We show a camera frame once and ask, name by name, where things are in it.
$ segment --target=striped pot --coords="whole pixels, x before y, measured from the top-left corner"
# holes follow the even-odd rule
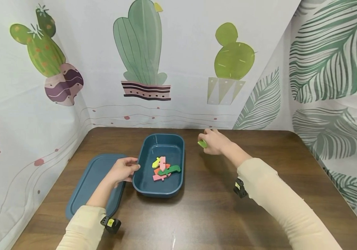
[[[144,85],[122,81],[125,97],[138,97],[144,100],[170,101],[170,85]]]
[[[45,80],[47,97],[63,106],[73,106],[74,97],[83,88],[84,81],[79,71],[71,64],[60,66],[60,74],[48,77]]]

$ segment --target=pink dot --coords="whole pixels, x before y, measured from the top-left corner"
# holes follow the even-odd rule
[[[43,159],[38,159],[36,161],[34,161],[34,166],[41,166],[42,164],[44,164],[44,160]]]

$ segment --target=beige sleeve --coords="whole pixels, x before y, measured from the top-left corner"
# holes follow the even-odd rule
[[[57,250],[96,250],[101,240],[104,208],[81,206],[66,227],[66,234]]]
[[[237,173],[249,197],[283,227],[293,249],[341,249],[313,210],[264,161],[246,160]]]

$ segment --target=cactus pot illustration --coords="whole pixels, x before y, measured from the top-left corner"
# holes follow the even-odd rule
[[[125,97],[168,101],[170,85],[163,85],[165,73],[158,73],[162,48],[162,8],[150,0],[135,0],[128,18],[116,19],[113,36],[127,71],[121,84]]]
[[[60,105],[74,105],[74,97],[83,88],[83,77],[73,65],[60,66],[61,73],[45,80],[45,93],[48,98]]]
[[[222,24],[215,37],[223,48],[215,58],[217,77],[208,79],[208,104],[231,105],[245,84],[240,80],[252,68],[255,52],[249,45],[237,42],[237,29],[232,23]]]
[[[45,81],[47,97],[60,105],[74,105],[74,97],[83,88],[83,77],[74,66],[66,63],[66,57],[52,37],[56,33],[54,19],[45,6],[36,9],[38,24],[32,29],[23,24],[13,24],[10,34],[16,42],[27,45],[28,55]]]

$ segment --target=black wrist strap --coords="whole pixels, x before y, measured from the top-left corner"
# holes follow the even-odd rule
[[[121,222],[118,219],[112,219],[109,216],[105,216],[101,221],[102,226],[111,234],[116,234],[121,226]]]
[[[244,182],[239,178],[235,180],[235,187],[233,190],[240,198],[244,198],[248,195],[244,188]]]

